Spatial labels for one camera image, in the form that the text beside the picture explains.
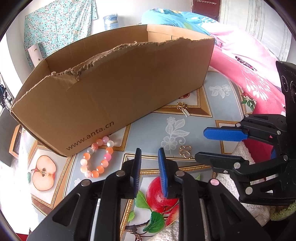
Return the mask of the pink blanket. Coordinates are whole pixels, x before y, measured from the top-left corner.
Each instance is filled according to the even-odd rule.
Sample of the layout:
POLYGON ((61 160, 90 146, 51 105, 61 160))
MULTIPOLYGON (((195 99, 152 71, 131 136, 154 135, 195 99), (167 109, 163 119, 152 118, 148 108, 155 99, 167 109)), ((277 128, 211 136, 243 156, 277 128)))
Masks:
POLYGON ((214 38, 211 67, 241 87, 247 101, 254 105, 253 114, 285 115, 276 57, 247 34, 216 33, 214 38))

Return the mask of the blue floral quilt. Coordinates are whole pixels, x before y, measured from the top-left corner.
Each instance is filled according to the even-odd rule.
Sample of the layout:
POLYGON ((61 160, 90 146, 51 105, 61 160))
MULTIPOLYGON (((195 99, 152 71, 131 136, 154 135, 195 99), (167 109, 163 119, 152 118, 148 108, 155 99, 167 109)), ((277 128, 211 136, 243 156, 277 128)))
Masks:
POLYGON ((168 25, 211 35, 208 30, 217 27, 218 22, 210 17, 188 11, 174 11, 170 9, 150 9, 143 14, 142 24, 168 25))

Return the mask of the floral patterned tablecloth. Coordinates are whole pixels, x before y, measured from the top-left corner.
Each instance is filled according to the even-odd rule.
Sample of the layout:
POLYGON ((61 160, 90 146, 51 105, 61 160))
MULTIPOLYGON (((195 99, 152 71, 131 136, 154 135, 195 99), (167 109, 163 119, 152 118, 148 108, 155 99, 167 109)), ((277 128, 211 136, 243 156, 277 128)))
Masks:
POLYGON ((209 126, 234 126, 245 114, 252 113, 253 104, 243 90, 215 70, 209 70, 202 87, 180 97, 143 118, 113 133, 114 142, 111 165, 99 175, 104 179, 120 165, 134 157, 136 148, 142 150, 140 177, 140 206, 133 200, 121 203, 122 240, 176 240, 174 223, 178 207, 173 200, 156 200, 152 195, 159 192, 158 149, 178 163, 180 169, 193 177, 207 182, 216 177, 211 168, 197 163, 193 158, 179 155, 181 145, 191 146, 192 157, 199 151, 231 154, 237 143, 208 140, 203 130, 209 126), (177 102, 184 102, 190 116, 177 109, 177 102))

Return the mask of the brown cardboard box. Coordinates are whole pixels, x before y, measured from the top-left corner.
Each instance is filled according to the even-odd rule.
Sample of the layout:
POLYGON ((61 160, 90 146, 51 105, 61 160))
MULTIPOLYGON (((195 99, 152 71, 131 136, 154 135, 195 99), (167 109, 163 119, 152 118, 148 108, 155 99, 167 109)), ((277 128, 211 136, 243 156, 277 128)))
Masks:
POLYGON ((11 115, 64 157, 202 86, 213 37, 134 25, 74 42, 29 75, 11 115))

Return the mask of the green floral hanging cloth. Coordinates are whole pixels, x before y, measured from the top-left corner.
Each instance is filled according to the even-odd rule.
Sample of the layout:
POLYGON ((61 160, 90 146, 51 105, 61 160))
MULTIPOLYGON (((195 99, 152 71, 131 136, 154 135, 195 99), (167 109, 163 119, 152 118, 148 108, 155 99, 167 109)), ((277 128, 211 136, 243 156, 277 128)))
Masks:
POLYGON ((91 35, 98 19, 95 1, 53 1, 25 16, 24 49, 29 66, 34 67, 28 49, 38 44, 43 58, 91 35))

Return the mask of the gold butterfly brooch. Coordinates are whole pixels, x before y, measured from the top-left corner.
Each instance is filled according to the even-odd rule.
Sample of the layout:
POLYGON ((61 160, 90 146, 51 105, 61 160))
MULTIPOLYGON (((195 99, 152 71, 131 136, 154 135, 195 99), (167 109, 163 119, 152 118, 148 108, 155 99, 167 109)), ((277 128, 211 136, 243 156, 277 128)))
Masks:
POLYGON ((191 150, 192 150, 192 147, 187 145, 187 146, 184 146, 184 145, 181 145, 180 148, 179 148, 179 155, 180 156, 183 156, 184 158, 186 159, 192 159, 192 155, 191 155, 191 150))

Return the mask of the blue white cup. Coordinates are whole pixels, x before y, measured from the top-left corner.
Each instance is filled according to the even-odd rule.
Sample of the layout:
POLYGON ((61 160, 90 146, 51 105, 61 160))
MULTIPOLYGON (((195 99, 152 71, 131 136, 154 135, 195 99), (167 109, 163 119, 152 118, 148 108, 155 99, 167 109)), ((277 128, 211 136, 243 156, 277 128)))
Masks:
POLYGON ((107 15, 103 17, 104 29, 112 30, 119 27, 118 14, 107 15))

